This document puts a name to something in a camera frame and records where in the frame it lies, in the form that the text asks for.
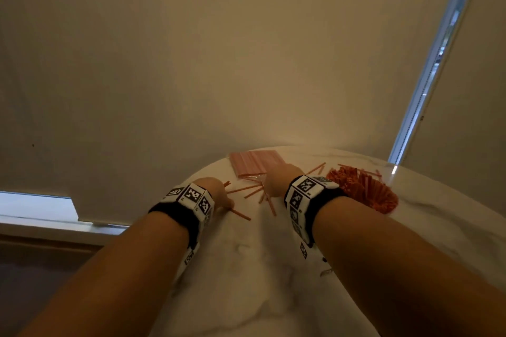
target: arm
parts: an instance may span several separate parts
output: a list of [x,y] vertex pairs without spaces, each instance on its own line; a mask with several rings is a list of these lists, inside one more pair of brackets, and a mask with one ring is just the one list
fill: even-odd
[[[302,171],[271,171],[282,196]],[[384,336],[481,335],[506,330],[506,297],[397,221],[348,197],[318,212],[313,237],[358,307]]]
[[[233,206],[219,180],[195,183],[216,208]],[[83,265],[20,337],[147,335],[187,247],[185,227],[161,212],[145,215]]]

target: round table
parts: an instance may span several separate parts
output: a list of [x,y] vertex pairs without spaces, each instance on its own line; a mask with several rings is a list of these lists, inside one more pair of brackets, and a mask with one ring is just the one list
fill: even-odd
[[[506,291],[506,219],[441,183],[372,157],[338,149],[283,146],[286,162],[309,171],[326,162],[378,169],[399,196],[390,216]],[[250,185],[238,180],[227,158],[187,181],[213,176],[231,181],[228,190]],[[261,193],[232,193],[236,209],[214,219],[199,252],[174,285],[153,328],[153,336],[377,336],[328,264],[304,259],[281,199],[258,204]]]

